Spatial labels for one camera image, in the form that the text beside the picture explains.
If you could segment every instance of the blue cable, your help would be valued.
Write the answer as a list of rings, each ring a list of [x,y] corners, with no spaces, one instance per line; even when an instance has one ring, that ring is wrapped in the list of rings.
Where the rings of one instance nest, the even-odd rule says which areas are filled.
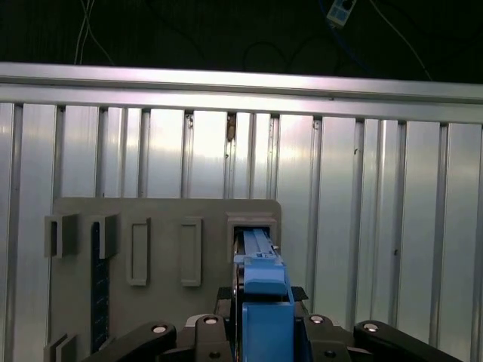
[[[322,14],[324,14],[325,18],[325,23],[329,30],[332,32],[332,35],[335,37],[337,40],[337,43],[339,43],[340,47],[346,52],[346,54],[354,60],[364,71],[366,71],[367,74],[369,75],[375,75],[375,71],[371,69],[369,66],[367,66],[364,62],[362,62],[357,56],[354,54],[354,52],[351,50],[351,48],[347,45],[347,43],[344,41],[344,39],[334,30],[334,28],[328,23],[327,21],[327,12],[324,9],[324,4],[322,4],[322,0],[318,0],[318,5],[320,6],[320,10]]]

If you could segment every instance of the blue connector strip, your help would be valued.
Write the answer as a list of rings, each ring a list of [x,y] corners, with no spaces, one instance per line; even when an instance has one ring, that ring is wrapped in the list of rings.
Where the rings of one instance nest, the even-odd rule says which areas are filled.
[[[242,306],[242,360],[292,362],[294,360],[294,296],[286,267],[261,229],[244,232],[245,255],[235,262],[245,270],[245,295],[268,296],[266,302]],[[273,296],[286,302],[271,302]]]
[[[273,250],[272,242],[261,229],[247,231],[245,239],[245,284],[246,294],[269,294],[284,296],[285,266],[281,257]]]

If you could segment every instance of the dark background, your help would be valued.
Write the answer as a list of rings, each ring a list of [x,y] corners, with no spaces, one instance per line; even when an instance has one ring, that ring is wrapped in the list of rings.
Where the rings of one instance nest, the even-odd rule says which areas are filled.
[[[483,2],[374,1],[436,81],[483,83]],[[83,16],[80,0],[0,0],[0,61],[73,64]],[[368,0],[338,33],[370,72],[318,0],[96,0],[91,29],[117,66],[427,79]],[[109,65],[90,37],[83,59]]]

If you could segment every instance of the cable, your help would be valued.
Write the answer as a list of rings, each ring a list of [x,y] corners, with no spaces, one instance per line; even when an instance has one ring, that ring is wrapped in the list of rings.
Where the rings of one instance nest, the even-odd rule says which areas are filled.
[[[89,14],[88,14],[88,20],[90,21],[91,20],[91,13],[92,13],[92,8],[94,7],[94,3],[96,2],[96,0],[92,0],[91,2],[91,8],[89,8],[89,0],[88,0],[88,11],[89,11]],[[84,46],[85,46],[85,41],[87,40],[88,38],[88,32],[85,32],[84,34],[84,39],[82,40],[82,46],[81,46],[81,59],[79,60],[79,64],[82,64],[82,59],[84,59]]]
[[[427,38],[439,40],[439,41],[450,41],[454,43],[461,43],[462,41],[471,41],[475,38],[478,38],[481,33],[483,32],[483,23],[476,28],[476,30],[471,34],[471,36],[468,37],[457,37],[457,36],[452,36],[452,35],[442,35],[442,34],[437,34],[434,32],[428,32],[425,29],[423,29],[417,22],[414,20],[411,15],[409,15],[406,11],[404,11],[402,8],[400,8],[398,5],[393,4],[392,2],[388,0],[377,0],[379,3],[384,4],[386,6],[389,6],[390,8],[393,8],[395,11],[400,13],[406,20],[414,27],[414,29],[420,33],[422,36],[425,36]]]
[[[274,49],[276,51],[276,53],[281,57],[281,59],[283,60],[284,62],[284,66],[287,67],[287,58],[285,57],[284,55],[284,52],[280,50],[279,47],[277,47],[275,44],[273,43],[270,43],[269,41],[256,41],[254,42],[253,44],[250,44],[247,46],[247,48],[245,49],[245,51],[243,52],[243,57],[241,59],[241,66],[243,68],[243,71],[246,70],[246,62],[247,62],[247,56],[248,54],[250,53],[250,51],[255,48],[255,47],[258,47],[260,45],[266,45],[268,47],[271,47],[272,49]]]
[[[387,23],[387,25],[389,25],[392,30],[395,31],[395,33],[397,35],[399,35],[399,37],[404,41],[404,43],[406,43],[406,45],[409,47],[409,49],[411,49],[411,51],[413,52],[414,56],[416,57],[417,61],[420,63],[420,65],[423,67],[423,70],[424,72],[426,73],[428,79],[430,81],[432,81],[432,77],[431,75],[429,74],[428,70],[426,69],[426,66],[424,65],[423,61],[421,60],[420,56],[417,54],[417,52],[414,50],[413,46],[411,45],[411,43],[401,34],[401,32],[399,32],[399,30],[397,30],[397,28],[389,21],[387,20],[387,18],[384,16],[383,13],[381,13],[381,11],[379,10],[379,8],[377,7],[377,5],[374,3],[373,0],[369,0],[369,2],[372,4],[372,7],[374,8],[374,10],[380,15],[380,17],[383,18],[383,20]]]
[[[294,64],[294,61],[295,59],[297,58],[297,55],[299,55],[302,50],[312,41],[312,40],[316,40],[316,39],[321,39],[321,40],[325,40],[325,38],[323,36],[320,36],[320,35],[311,35],[310,37],[306,38],[305,40],[303,40],[298,46],[297,46],[297,49],[294,51],[294,53],[292,54],[292,56],[290,57],[290,59],[288,60],[287,62],[287,69],[286,71],[287,72],[290,72],[290,69],[292,67],[292,65]]]
[[[325,23],[328,26],[329,30],[332,32],[332,35],[335,37],[339,46],[346,52],[346,54],[357,64],[361,67],[369,75],[375,75],[375,71],[368,67],[364,62],[360,61],[359,58],[354,54],[351,48],[345,43],[344,39],[337,33],[337,31],[333,28],[333,26],[327,20],[327,12],[325,11],[324,4],[322,0],[318,0],[318,6],[322,14],[324,14]]]
[[[107,53],[106,49],[104,49],[103,46],[97,41],[96,37],[94,36],[94,33],[92,32],[91,23],[89,22],[89,19],[88,19],[88,10],[86,9],[84,2],[82,0],[79,0],[79,1],[81,2],[82,9],[84,10],[84,19],[85,19],[85,22],[88,25],[88,31],[89,31],[89,34],[91,35],[92,40],[94,40],[94,43],[96,43],[96,45],[99,47],[99,49],[101,49],[101,51],[107,57],[107,59],[109,60],[111,65],[115,66],[114,62],[111,59],[111,56],[109,55],[109,53]]]
[[[82,18],[81,29],[78,32],[77,45],[75,46],[74,65],[77,64],[78,46],[81,44],[81,37],[82,37],[82,32],[84,31],[84,25],[85,25],[85,16]]]
[[[162,17],[156,10],[155,8],[152,6],[152,2],[153,0],[145,0],[145,4],[146,6],[148,7],[148,9],[151,10],[151,14],[157,18],[158,20],[160,20],[167,28],[169,28],[171,31],[173,32],[176,32],[177,34],[181,35],[183,38],[185,38],[187,41],[189,41],[189,43],[191,43],[191,45],[196,49],[196,52],[198,53],[198,55],[205,61],[206,58],[205,58],[205,53],[203,53],[203,50],[200,48],[200,46],[195,42],[195,40],[189,36],[188,34],[186,34],[183,30],[181,29],[178,29],[176,26],[174,26],[173,24],[169,23],[164,17]]]

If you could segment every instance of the metal screw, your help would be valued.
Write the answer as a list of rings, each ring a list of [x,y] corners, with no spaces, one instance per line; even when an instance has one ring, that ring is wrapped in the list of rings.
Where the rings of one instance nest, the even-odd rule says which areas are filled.
[[[310,320],[316,324],[320,324],[324,321],[324,318],[322,318],[320,315],[313,315],[310,317]]]
[[[375,324],[368,323],[368,324],[364,325],[364,329],[368,330],[369,332],[374,333],[374,332],[377,332],[379,330],[379,327]]]
[[[164,332],[166,332],[166,327],[164,327],[164,326],[156,326],[156,327],[152,328],[152,331],[154,333],[164,333]]]
[[[205,319],[206,324],[215,324],[216,322],[218,322],[218,320],[216,318],[206,318]]]

